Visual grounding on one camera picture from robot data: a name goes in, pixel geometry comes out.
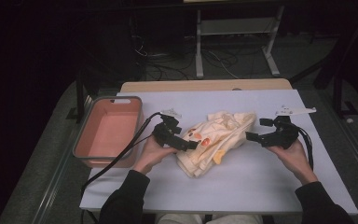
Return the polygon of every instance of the folded towel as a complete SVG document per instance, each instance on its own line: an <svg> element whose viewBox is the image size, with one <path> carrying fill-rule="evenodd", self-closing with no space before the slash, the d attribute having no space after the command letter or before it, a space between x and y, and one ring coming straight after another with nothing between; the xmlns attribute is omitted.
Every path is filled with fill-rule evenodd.
<svg viewBox="0 0 358 224"><path fill-rule="evenodd" d="M226 153L246 140L246 133L254 125L256 115L230 114L220 111L208 115L208 120L191 127L183 136L186 141L199 142L196 149L176 153L179 166L190 177L204 175L215 164L220 164Z"/></svg>

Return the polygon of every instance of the person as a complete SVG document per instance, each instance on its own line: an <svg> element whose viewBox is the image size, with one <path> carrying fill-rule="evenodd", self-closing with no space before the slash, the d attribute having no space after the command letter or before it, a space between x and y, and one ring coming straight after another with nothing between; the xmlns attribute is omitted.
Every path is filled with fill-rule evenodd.
<svg viewBox="0 0 358 224"><path fill-rule="evenodd" d="M267 149L275 153L283 165L291 171L302 184L302 186L296 190L296 196L303 209L303 224L354 223L348 213L342 207L335 204L325 191L322 183L310 168L300 141L296 140L287 149L283 149L282 147L268 147ZM150 179L146 175L152 170L153 166L160 163L163 158L175 152L177 152L175 148L161 147L157 144L153 135L148 138L140 158L134 164L133 168L129 170L121 187L115 190L104 203L101 209L99 223L141 223L144 196L147 185L150 182ZM178 221L181 218L180 215L170 216L168 219L161 219L159 223L188 223ZM242 220L241 223L246 224L246 222L244 222L245 219L241 218L242 217L240 217L240 220ZM260 220L257 219L257 217L249 217L249 221L249 223L257 223L257 221Z"/></svg>

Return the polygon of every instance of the gray carpet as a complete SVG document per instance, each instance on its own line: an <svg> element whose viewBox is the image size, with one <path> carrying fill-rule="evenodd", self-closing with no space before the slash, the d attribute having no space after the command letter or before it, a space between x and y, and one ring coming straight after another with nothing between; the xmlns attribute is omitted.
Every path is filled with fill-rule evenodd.
<svg viewBox="0 0 358 224"><path fill-rule="evenodd" d="M226 62L227 69L240 78L267 78L271 75L260 51L265 41L266 38L260 36L224 36L221 39L205 39L203 47L213 50L221 59L227 58L225 60L230 63L222 62ZM282 77L290 78L321 60L334 46L335 41L321 39L310 44L309 35L279 36L272 54ZM236 57L229 57L230 54L222 51L225 49L235 53L240 48L243 50L236 54ZM204 79L234 78L221 67L220 62L213 61L207 51L203 53L204 58L207 58L203 63ZM191 54L166 59L153 60L153 63L146 67L143 80L194 79L195 66ZM156 64L177 68L181 72L164 69L162 73ZM354 150L356 143L353 143L353 139L358 143L358 115L348 116L353 119L353 123L337 118L330 105L331 89L316 91L311 85L317 72L301 79L293 87L299 91L306 106L318 108L318 112L312 114L311 118L358 208L358 158ZM358 110L356 90L345 83L343 93L344 100L351 101ZM89 168L68 151L70 143L67 140L75 127L75 121L67 119L66 116L74 107L76 90L75 84L72 84L57 103L34 155L1 216L0 223L80 223L80 187L90 172ZM300 216L276 216L274 219L276 223L300 223ZM353 219L358 223L358 216ZM85 223L92 223L87 215Z"/></svg>

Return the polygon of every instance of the white table surface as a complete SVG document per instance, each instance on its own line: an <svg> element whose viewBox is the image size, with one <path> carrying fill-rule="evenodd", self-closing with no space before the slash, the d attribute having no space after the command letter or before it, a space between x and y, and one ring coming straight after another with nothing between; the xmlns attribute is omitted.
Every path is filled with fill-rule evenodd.
<svg viewBox="0 0 358 224"><path fill-rule="evenodd" d="M230 113L254 111L257 121L252 132L271 133L275 128L260 126L258 119L275 119L275 112L283 105L304 107L296 90L122 92L119 95L139 96L145 118L162 109L174 108L182 114L179 119L182 133L205 121L207 114L221 110ZM310 135L314 172L333 201L349 214L358 214L310 115L296 115L291 119ZM159 117L154 117L141 138L151 134L160 122ZM100 170L92 169L90 176ZM121 186L128 171L128 168L113 168L91 183L80 207L100 210L109 195ZM145 212L291 214L302 211L295 195L299 181L273 153L255 142L246 141L241 147L231 149L220 165L199 178L188 177L177 165L174 155L153 167L148 177L151 182L145 195Z"/></svg>

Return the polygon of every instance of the person's left hand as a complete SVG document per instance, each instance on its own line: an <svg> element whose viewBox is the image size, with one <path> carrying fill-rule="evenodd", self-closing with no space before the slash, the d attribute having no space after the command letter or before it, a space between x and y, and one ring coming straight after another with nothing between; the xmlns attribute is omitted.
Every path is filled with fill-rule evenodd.
<svg viewBox="0 0 358 224"><path fill-rule="evenodd" d="M146 175L153 166L159 164L166 156L176 153L178 150L173 147L161 147L151 135L145 142L144 149L138 161L133 165L133 170Z"/></svg>

